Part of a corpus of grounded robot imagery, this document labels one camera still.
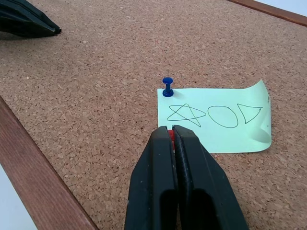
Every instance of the wooden frame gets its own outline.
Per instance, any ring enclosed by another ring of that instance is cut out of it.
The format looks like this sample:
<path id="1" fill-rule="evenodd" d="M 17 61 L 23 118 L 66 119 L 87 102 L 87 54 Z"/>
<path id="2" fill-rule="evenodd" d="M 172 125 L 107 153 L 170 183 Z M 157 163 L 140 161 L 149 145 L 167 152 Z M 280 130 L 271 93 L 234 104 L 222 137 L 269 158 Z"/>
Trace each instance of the wooden frame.
<path id="1" fill-rule="evenodd" d="M 1 97 L 0 163 L 39 230 L 97 229 Z"/>
<path id="2" fill-rule="evenodd" d="M 300 14 L 285 11 L 273 6 L 266 5 L 261 2 L 257 2 L 255 0 L 229 0 L 229 1 L 307 27 L 307 17 L 302 16 Z"/>

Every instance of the push pin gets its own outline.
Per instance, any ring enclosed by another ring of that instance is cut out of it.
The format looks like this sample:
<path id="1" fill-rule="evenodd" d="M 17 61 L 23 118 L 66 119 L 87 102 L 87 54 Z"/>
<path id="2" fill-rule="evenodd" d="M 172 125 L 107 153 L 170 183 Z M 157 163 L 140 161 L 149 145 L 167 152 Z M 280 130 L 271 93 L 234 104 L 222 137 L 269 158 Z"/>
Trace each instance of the push pin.
<path id="1" fill-rule="evenodd" d="M 162 94 L 164 97 L 171 97 L 174 95 L 174 91 L 171 89 L 171 83 L 173 79 L 170 77 L 163 78 L 162 82 L 166 85 L 166 89 L 163 90 Z"/>

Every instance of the black ink drawing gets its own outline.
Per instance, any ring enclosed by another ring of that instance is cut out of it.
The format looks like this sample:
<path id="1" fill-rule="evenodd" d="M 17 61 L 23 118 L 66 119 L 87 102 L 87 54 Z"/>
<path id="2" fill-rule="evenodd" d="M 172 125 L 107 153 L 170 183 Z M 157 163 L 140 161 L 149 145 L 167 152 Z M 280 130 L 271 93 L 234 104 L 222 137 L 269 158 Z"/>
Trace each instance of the black ink drawing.
<path id="1" fill-rule="evenodd" d="M 211 108 L 214 108 L 214 107 L 222 107 L 222 108 L 226 108 L 226 109 L 229 109 L 231 112 L 233 112 L 233 114 L 236 116 L 236 114 L 235 114 L 235 112 L 231 109 L 231 108 L 229 108 L 229 107 L 227 107 L 227 106 L 222 106 L 222 105 L 214 105 L 214 106 L 211 106 L 211 107 L 209 107 L 208 108 L 208 115 L 209 115 L 209 117 L 212 119 L 212 121 L 214 121 L 215 123 L 217 123 L 218 125 L 220 125 L 220 126 L 222 126 L 222 127 L 225 127 L 225 128 L 235 128 L 235 127 L 237 127 L 238 125 L 239 125 L 239 121 L 238 121 L 238 117 L 236 116 L 236 125 L 235 126 L 230 126 L 230 127 L 228 127 L 228 126 L 223 126 L 222 124 L 220 124 L 220 123 L 218 123 L 218 122 L 216 122 L 213 118 L 212 118 L 212 116 L 210 115 L 210 112 L 209 112 L 209 110 L 211 109 Z"/>
<path id="2" fill-rule="evenodd" d="M 184 108 L 184 107 L 189 108 L 189 110 L 191 111 L 191 115 L 193 116 L 192 118 L 186 118 L 186 117 L 184 117 L 182 114 L 180 114 L 180 113 L 178 112 L 181 108 Z M 201 125 L 200 125 L 200 123 L 199 123 L 199 121 L 198 121 L 197 119 L 198 119 L 198 118 L 201 118 L 201 117 L 203 117 L 203 116 L 206 116 L 206 113 L 205 113 L 205 112 L 203 112 L 202 110 L 199 110 L 199 109 L 192 108 L 192 107 L 190 107 L 189 104 L 187 104 L 187 103 L 184 104 L 184 105 L 171 105 L 169 108 L 170 108 L 174 113 L 173 113 L 171 116 L 169 116 L 169 117 L 167 118 L 168 121 L 190 121 L 190 122 L 192 122 L 193 124 L 196 124 L 198 127 L 201 127 Z M 204 115 L 195 117 L 195 115 L 194 115 L 194 113 L 193 113 L 192 110 L 196 110 L 196 111 L 202 112 Z M 179 115 L 180 117 L 182 117 L 182 119 L 172 120 L 171 117 L 172 117 L 173 115 L 175 115 L 175 114 L 177 114 L 177 115 Z"/>
<path id="3" fill-rule="evenodd" d="M 260 113 L 261 109 L 263 108 L 263 107 L 248 106 L 248 105 L 244 105 L 244 104 L 237 104 L 237 105 L 238 105 L 238 107 L 239 107 L 239 110 L 241 111 L 241 114 L 242 114 L 243 117 L 244 117 L 245 124 L 247 124 L 248 122 L 254 120 L 255 117 L 258 116 L 258 114 Z M 246 121 L 246 117 L 245 117 L 244 113 L 242 112 L 242 109 L 240 108 L 240 106 L 243 106 L 243 107 L 246 107 L 246 108 L 259 109 L 259 110 L 258 110 L 257 114 L 256 114 L 254 117 L 252 117 L 252 118 L 250 118 L 248 121 Z"/>

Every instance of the light green sticky note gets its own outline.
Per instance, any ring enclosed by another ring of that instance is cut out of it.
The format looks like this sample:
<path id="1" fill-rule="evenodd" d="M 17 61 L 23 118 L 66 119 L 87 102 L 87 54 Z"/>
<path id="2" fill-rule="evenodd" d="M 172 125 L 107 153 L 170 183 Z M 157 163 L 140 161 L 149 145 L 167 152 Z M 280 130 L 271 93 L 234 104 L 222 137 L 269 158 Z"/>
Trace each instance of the light green sticky note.
<path id="1" fill-rule="evenodd" d="M 194 131 L 209 153 L 257 152 L 272 143 L 271 100 L 263 81 L 246 89 L 158 89 L 158 123 Z"/>

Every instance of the black object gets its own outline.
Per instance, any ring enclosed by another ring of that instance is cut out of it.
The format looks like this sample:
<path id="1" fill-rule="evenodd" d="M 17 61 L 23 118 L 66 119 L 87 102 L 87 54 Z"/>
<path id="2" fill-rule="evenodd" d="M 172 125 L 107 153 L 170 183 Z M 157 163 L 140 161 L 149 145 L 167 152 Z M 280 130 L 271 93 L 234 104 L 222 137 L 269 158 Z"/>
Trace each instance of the black object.
<path id="1" fill-rule="evenodd" d="M 193 131 L 152 132 L 130 182 L 125 230 L 248 230 L 229 180 Z"/>
<path id="2" fill-rule="evenodd" d="M 35 38 L 59 34 L 61 29 L 26 0 L 0 0 L 0 31 Z"/>

